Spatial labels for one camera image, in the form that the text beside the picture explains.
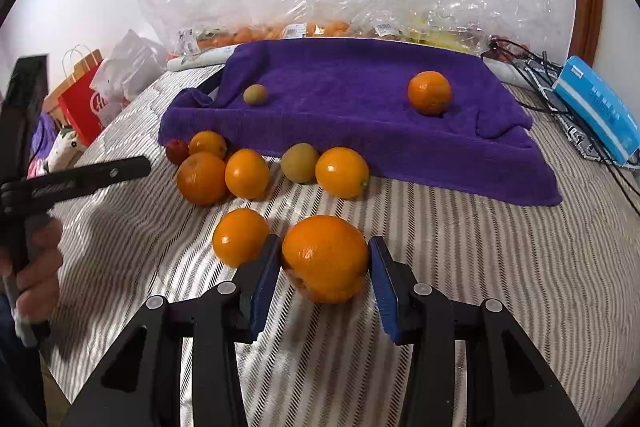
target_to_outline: red fruit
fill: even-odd
[[[180,165],[189,157],[189,144],[184,140],[173,139],[164,148],[164,153],[174,165]]]

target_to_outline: hand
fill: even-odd
[[[31,237],[31,243],[38,252],[37,257],[15,278],[22,291],[15,304],[18,313],[21,318],[34,324],[48,319],[58,304],[58,268],[62,266],[58,243],[61,237],[62,224],[57,219],[51,219],[45,227],[37,230]],[[0,247],[0,275],[8,277],[12,272],[11,258]]]

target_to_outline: silver screw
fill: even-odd
[[[487,302],[484,303],[484,305],[491,312],[499,313],[502,311],[502,303],[497,299],[489,299]]]
[[[234,291],[236,291],[236,285],[231,281],[221,282],[218,285],[218,293],[220,295],[229,295],[229,293],[233,293]]]
[[[414,284],[414,292],[418,295],[431,295],[433,288],[428,285],[426,282],[418,282]]]
[[[163,302],[164,302],[164,299],[161,296],[154,295],[152,297],[149,297],[146,300],[146,307],[149,308],[150,310],[155,310],[155,309],[158,309],[160,306],[162,306]]]

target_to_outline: bed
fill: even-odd
[[[294,185],[271,169],[269,198],[211,209],[186,203],[158,145],[174,96],[220,66],[166,73],[96,139],[80,164],[144,154],[151,175],[56,206],[65,225],[60,305],[46,360],[70,401],[151,295],[178,301],[230,279],[210,248],[225,213],[251,206],[284,236],[303,217],[334,214],[382,235],[394,258],[450,299],[500,299],[558,376],[585,425],[605,426],[640,376],[640,218],[603,166],[582,159],[556,122],[532,113],[531,136],[558,178],[558,206],[514,206],[373,178],[361,200]],[[533,104],[527,91],[509,87]],[[340,306],[303,299],[281,273],[264,332],[236,347],[251,426],[396,425],[411,348],[382,331],[373,291]],[[454,425],[464,425],[465,357],[456,350]],[[181,368],[182,424],[191,419],[191,344]]]

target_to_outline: patterned fabric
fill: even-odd
[[[342,201],[317,185],[290,183],[274,158],[265,201],[196,208],[175,188],[175,168],[156,143],[158,125],[180,89],[217,68],[162,76],[81,161],[145,154],[153,165],[148,178],[54,211],[65,224],[65,264],[47,354],[69,400],[148,296],[193,298],[232,277],[212,254],[211,233],[224,214],[250,206],[281,237],[306,216],[343,217],[366,239],[383,235],[395,259],[449,298],[500,299],[586,425],[605,425],[640,375],[640,218],[604,167],[582,159],[551,117],[534,113],[531,135],[558,176],[564,201],[552,208],[382,178],[372,179],[362,199]],[[457,347],[456,426],[466,406],[464,350]],[[395,426],[399,419],[411,348],[395,347],[383,333],[370,287],[348,304],[319,306],[281,273],[264,332],[236,351],[252,427]],[[189,341],[181,371],[183,425],[190,426]]]

